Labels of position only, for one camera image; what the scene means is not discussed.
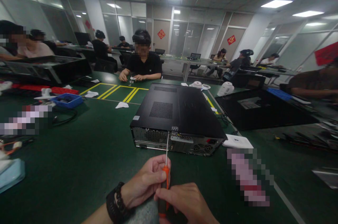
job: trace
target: black t-shirt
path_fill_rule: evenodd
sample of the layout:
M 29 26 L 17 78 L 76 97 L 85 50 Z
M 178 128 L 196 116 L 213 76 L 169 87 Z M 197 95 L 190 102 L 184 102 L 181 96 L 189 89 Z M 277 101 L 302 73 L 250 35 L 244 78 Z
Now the black t-shirt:
M 102 41 L 95 39 L 92 41 L 95 54 L 100 59 L 106 59 L 108 57 L 108 47 Z
M 133 54 L 129 59 L 127 69 L 137 75 L 152 75 L 162 73 L 162 63 L 159 56 L 154 52 L 149 52 L 145 63 L 137 54 Z
M 120 43 L 117 47 L 130 47 L 129 43 Z

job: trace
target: red decoration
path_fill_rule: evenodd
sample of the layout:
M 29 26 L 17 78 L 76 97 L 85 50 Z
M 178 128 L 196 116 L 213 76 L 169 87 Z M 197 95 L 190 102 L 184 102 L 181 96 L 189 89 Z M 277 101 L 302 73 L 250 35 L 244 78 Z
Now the red decoration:
M 88 22 L 88 20 L 86 20 L 84 24 L 87 26 L 88 29 L 90 28 L 90 23 Z
M 328 45 L 314 52 L 318 66 L 327 65 L 338 57 L 338 42 Z
M 231 45 L 232 43 L 236 42 L 236 38 L 235 35 L 232 35 L 230 38 L 227 39 L 228 40 L 228 44 Z
M 161 29 L 161 30 L 158 32 L 157 35 L 160 37 L 160 39 L 163 39 L 164 36 L 165 36 L 165 33 L 164 33 L 164 31 Z

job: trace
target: fluorescent light panel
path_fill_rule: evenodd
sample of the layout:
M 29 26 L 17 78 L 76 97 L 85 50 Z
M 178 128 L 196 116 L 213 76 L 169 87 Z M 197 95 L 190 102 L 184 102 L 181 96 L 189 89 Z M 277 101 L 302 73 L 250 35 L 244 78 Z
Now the fluorescent light panel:
M 279 8 L 286 4 L 291 3 L 292 1 L 286 1 L 286 0 L 273 0 L 271 2 L 268 2 L 267 4 L 262 5 L 263 8 Z
M 109 5 L 109 6 L 113 7 L 113 8 L 121 8 L 121 7 L 118 6 L 117 4 L 107 4 L 107 5 Z
M 317 25 L 324 25 L 326 23 L 308 23 L 307 26 L 317 26 Z
M 320 15 L 320 14 L 324 14 L 324 12 L 320 12 L 320 11 L 305 11 L 305 12 L 294 14 L 293 16 L 295 16 L 295 17 L 310 17 L 310 16 L 313 16 L 313 15 Z

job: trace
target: hand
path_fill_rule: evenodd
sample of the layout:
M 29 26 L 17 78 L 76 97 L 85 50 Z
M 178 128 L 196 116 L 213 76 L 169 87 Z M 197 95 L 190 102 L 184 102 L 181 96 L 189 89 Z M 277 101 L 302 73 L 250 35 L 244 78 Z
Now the hand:
M 147 79 L 147 76 L 146 75 L 136 75 L 134 76 L 135 77 L 135 81 L 143 81 L 143 80 L 146 80 Z
M 167 179 L 163 167 L 165 166 L 165 154 L 150 158 L 140 171 L 121 188 L 123 203 L 130 209 L 142 204 L 155 191 L 161 187 L 161 183 Z M 171 162 L 167 159 L 170 170 Z
M 181 211 L 188 219 L 188 223 L 216 224 L 219 222 L 212 215 L 200 190 L 195 183 L 172 186 L 169 190 L 159 188 L 154 199 L 164 199 L 174 207 L 175 213 Z M 160 224 L 170 224 L 167 219 L 160 218 Z
M 121 82 L 126 82 L 126 81 L 128 81 L 128 79 L 127 79 L 127 76 L 124 74 L 124 73 L 120 73 L 120 75 L 119 75 L 119 80 L 121 81 Z

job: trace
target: air vent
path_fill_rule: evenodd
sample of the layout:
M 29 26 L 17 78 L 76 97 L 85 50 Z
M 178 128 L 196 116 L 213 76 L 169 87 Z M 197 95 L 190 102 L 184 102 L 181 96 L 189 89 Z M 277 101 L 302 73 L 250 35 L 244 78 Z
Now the air vent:
M 173 104 L 154 102 L 149 117 L 157 117 L 162 119 L 173 119 Z
M 150 142 L 155 142 L 155 143 L 164 143 L 165 142 L 164 133 L 157 131 L 157 130 L 149 130 L 144 134 L 144 136 Z
M 166 91 L 166 92 L 177 92 L 176 88 L 165 88 L 165 87 L 155 87 L 154 90 Z
M 205 144 L 197 144 L 193 148 L 194 153 L 199 154 L 209 154 L 212 150 L 212 146 L 205 145 Z

